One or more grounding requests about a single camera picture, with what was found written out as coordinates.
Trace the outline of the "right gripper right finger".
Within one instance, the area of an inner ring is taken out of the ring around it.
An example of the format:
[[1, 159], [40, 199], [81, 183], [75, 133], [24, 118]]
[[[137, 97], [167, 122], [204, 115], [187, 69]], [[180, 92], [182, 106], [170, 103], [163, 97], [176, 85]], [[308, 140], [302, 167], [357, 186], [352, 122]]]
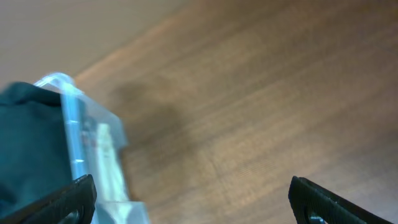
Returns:
[[304, 177], [292, 177], [288, 198], [298, 224], [392, 224]]

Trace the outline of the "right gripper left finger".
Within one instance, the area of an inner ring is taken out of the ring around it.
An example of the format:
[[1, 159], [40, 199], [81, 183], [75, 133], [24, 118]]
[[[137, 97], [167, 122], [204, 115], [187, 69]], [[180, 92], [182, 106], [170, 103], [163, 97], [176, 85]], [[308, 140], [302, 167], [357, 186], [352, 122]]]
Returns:
[[71, 184], [1, 219], [5, 224], [70, 223], [90, 224], [97, 191], [93, 176], [83, 175]]

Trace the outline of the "cream cloth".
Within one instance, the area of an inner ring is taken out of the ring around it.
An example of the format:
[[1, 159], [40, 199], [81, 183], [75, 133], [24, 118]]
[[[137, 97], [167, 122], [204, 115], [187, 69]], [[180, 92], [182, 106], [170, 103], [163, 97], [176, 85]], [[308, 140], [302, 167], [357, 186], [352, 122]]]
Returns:
[[100, 185], [100, 196], [104, 202], [128, 201], [123, 172], [119, 165], [118, 155], [113, 145], [110, 127], [100, 123], [96, 137], [97, 171]]

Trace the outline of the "black garment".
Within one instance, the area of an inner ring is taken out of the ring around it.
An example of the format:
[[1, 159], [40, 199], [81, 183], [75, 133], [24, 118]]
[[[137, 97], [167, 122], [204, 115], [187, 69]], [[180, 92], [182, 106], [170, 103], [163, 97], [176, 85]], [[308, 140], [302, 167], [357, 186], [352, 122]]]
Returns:
[[10, 84], [1, 92], [1, 217], [71, 181], [60, 95]]

